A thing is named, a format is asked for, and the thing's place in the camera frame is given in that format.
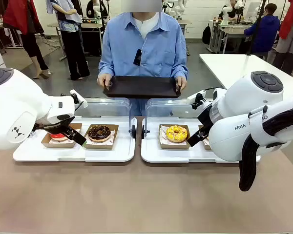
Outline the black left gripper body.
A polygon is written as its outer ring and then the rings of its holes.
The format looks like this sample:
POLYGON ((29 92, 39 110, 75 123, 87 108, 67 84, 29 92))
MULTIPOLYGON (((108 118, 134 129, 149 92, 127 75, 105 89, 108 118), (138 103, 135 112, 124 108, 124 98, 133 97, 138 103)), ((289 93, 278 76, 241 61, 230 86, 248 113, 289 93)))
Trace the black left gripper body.
POLYGON ((70 117, 65 120, 61 120, 56 124, 42 125, 34 124, 34 131, 36 130, 45 130, 51 134, 70 134, 73 132, 73 128, 69 124, 74 120, 75 117, 70 117))

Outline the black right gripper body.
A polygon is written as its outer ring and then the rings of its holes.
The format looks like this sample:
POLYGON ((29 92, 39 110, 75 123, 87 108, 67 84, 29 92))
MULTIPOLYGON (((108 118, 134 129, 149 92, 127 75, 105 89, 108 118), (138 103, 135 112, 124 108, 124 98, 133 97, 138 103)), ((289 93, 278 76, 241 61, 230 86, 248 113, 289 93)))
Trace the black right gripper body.
POLYGON ((209 116, 210 109, 211 109, 211 105, 207 106, 197 117, 204 128, 211 127, 211 119, 209 116))

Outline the person's left hand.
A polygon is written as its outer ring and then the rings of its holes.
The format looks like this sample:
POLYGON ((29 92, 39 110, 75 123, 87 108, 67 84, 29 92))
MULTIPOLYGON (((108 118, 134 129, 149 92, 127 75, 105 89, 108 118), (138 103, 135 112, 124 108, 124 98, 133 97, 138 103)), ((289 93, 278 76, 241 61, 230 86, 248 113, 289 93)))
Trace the person's left hand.
POLYGON ((187 86, 187 79, 185 77, 182 76, 177 76, 175 78, 176 81, 176 90, 177 91, 182 91, 186 88, 187 86))

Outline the person's right hand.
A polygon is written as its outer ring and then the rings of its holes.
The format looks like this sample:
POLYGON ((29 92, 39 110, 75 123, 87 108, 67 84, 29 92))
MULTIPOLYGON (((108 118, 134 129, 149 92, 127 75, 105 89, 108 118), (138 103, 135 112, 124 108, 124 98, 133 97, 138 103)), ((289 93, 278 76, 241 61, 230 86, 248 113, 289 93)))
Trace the person's right hand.
POLYGON ((112 79, 111 74, 100 74, 98 75, 97 83, 101 87, 109 89, 111 86, 111 79, 112 79))

